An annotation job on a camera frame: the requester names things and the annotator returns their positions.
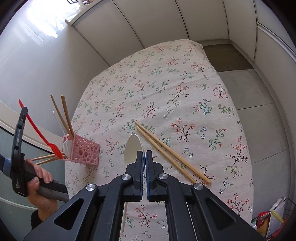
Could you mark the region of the wooden chopstick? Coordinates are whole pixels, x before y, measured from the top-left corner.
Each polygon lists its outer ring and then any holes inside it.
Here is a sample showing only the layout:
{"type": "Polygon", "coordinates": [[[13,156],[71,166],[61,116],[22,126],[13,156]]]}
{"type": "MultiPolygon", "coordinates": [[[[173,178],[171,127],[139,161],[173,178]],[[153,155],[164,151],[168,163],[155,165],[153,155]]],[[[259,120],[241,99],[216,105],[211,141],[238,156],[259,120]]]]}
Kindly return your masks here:
{"type": "Polygon", "coordinates": [[[170,161],[171,164],[173,164],[184,176],[187,177],[188,180],[192,184],[195,183],[195,180],[184,170],[178,163],[171,158],[169,154],[167,154],[155,141],[152,140],[143,130],[140,129],[140,127],[136,126],[136,129],[155,147],[158,149],[158,151],[167,159],[170,161]]]}
{"type": "Polygon", "coordinates": [[[32,158],[32,161],[49,160],[49,159],[58,160],[59,158],[55,154],[52,154],[52,155],[46,155],[46,156],[32,158]]]}
{"type": "Polygon", "coordinates": [[[143,126],[141,126],[137,121],[135,121],[135,125],[140,127],[140,129],[143,130],[150,138],[152,138],[153,141],[155,141],[159,146],[162,146],[164,149],[166,149],[169,153],[171,153],[174,157],[176,157],[181,163],[186,165],[186,167],[188,167],[191,171],[197,174],[202,180],[204,180],[208,184],[211,184],[211,180],[205,174],[201,173],[193,165],[187,162],[183,157],[177,154],[173,149],[171,149],[169,146],[163,143],[159,138],[157,138],[155,135],[153,135],[151,132],[149,132],[143,126]]]}
{"type": "Polygon", "coordinates": [[[42,165],[42,164],[46,164],[46,163],[53,162],[53,161],[56,161],[56,160],[60,160],[60,159],[58,157],[54,157],[54,158],[51,158],[51,159],[48,159],[48,160],[45,160],[45,161],[38,162],[38,163],[36,163],[36,165],[42,165]]]}
{"type": "Polygon", "coordinates": [[[70,116],[69,116],[67,103],[66,103],[66,98],[65,98],[64,95],[61,95],[61,101],[62,101],[62,106],[63,106],[63,109],[64,109],[64,114],[65,114],[65,117],[66,117],[66,120],[67,120],[68,129],[70,131],[69,136],[71,137],[71,139],[73,139],[74,138],[74,130],[73,130],[73,127],[71,125],[70,116]]]}
{"type": "Polygon", "coordinates": [[[63,127],[64,127],[64,129],[65,129],[65,131],[66,131],[67,134],[69,135],[69,138],[72,140],[72,139],[73,139],[73,135],[72,135],[72,133],[70,132],[70,129],[69,129],[67,123],[65,122],[65,120],[64,120],[63,117],[62,117],[62,114],[61,114],[61,112],[60,112],[60,110],[59,110],[59,108],[58,108],[58,106],[57,106],[57,104],[56,104],[56,102],[55,102],[55,100],[54,100],[53,95],[50,95],[50,97],[51,97],[51,100],[52,100],[52,102],[53,102],[53,105],[54,105],[54,107],[55,107],[55,110],[56,110],[56,112],[57,112],[57,114],[58,114],[58,116],[59,116],[59,119],[60,119],[60,121],[61,121],[61,123],[62,123],[62,125],[63,125],[63,127]]]}

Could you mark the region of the white plastic spoon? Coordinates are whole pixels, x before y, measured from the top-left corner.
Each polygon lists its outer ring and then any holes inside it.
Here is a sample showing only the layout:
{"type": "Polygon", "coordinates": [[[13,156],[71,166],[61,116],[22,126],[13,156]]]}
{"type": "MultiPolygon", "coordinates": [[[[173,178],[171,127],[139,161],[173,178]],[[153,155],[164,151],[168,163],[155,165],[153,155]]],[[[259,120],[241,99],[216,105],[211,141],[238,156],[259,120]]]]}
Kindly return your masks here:
{"type": "MultiPolygon", "coordinates": [[[[140,141],[139,136],[135,133],[132,133],[128,137],[126,145],[125,145],[124,161],[125,161],[126,169],[127,169],[128,165],[136,163],[138,151],[143,151],[143,154],[144,154],[144,148],[142,146],[142,142],[140,141]]],[[[129,180],[131,178],[131,176],[133,178],[133,175],[125,173],[122,175],[121,178],[123,180],[129,180]]]]}

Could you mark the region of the pink plastic utensil basket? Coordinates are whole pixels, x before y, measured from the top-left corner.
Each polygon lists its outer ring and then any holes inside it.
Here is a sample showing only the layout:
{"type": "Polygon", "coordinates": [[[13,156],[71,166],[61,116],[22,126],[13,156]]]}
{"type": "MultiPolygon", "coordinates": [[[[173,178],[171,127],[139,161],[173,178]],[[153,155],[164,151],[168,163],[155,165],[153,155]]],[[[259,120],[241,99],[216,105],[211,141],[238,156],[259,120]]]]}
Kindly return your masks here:
{"type": "Polygon", "coordinates": [[[88,166],[99,165],[100,145],[77,134],[72,139],[71,157],[63,160],[88,166]]]}

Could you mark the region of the floral tablecloth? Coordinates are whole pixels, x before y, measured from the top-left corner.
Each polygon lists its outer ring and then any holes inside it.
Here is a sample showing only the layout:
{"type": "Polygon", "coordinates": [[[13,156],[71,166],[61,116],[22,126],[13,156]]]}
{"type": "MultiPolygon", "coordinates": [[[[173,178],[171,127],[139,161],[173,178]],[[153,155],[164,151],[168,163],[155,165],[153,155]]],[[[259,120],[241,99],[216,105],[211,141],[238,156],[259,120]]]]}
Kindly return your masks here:
{"type": "Polygon", "coordinates": [[[99,165],[65,164],[74,196],[125,171],[136,124],[211,180],[208,188],[246,222],[253,212],[251,159],[243,127],[202,45],[182,39],[138,51],[93,78],[74,112],[74,132],[100,144],[99,165]]]}

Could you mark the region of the red snack packaging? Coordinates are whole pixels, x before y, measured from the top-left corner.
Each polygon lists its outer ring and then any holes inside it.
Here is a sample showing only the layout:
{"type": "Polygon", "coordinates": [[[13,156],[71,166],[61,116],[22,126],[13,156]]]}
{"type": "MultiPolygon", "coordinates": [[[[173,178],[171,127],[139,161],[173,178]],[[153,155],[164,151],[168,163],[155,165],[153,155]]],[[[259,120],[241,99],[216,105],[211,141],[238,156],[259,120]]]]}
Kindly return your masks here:
{"type": "Polygon", "coordinates": [[[251,227],[258,231],[265,240],[276,240],[287,224],[295,209],[295,202],[281,197],[266,212],[261,212],[251,221],[251,227]]]}

